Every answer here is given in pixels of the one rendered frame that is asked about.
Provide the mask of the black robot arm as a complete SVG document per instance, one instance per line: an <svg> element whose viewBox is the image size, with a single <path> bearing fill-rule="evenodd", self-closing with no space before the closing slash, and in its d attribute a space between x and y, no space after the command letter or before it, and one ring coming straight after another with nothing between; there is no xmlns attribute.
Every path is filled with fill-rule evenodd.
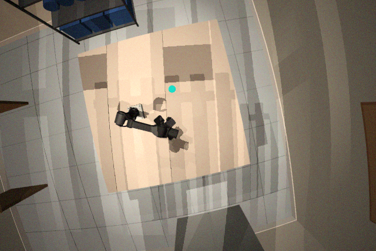
<svg viewBox="0 0 376 251"><path fill-rule="evenodd" d="M129 108L129 111L127 113L123 111L119 111L116 114L115 117L115 123L117 126L120 127L127 127L127 128L135 128L144 130L147 132L151 132L155 136L159 138L167 138L168 136L171 138L177 138L177 134L179 130L173 129L172 126L176 124L173 118L168 117L166 118L165 125L159 124L159 125L149 125L146 123L141 123L138 121L135 121L137 116L140 116L138 108ZM125 122L127 120L126 125L124 126Z"/></svg>

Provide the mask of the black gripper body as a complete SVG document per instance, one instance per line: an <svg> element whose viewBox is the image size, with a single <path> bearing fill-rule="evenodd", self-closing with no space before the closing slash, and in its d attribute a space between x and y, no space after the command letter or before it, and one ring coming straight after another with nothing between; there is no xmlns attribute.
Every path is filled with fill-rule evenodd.
<svg viewBox="0 0 376 251"><path fill-rule="evenodd" d="M162 124L162 123L163 123L162 119L163 119L163 118L159 115L159 116L156 117L156 119L154 120L154 122L155 122L156 124L158 124L158 125L159 125L159 124ZM173 139L173 138L171 138L171 137L169 137L169 136L168 136L167 138L170 139L170 140Z"/></svg>

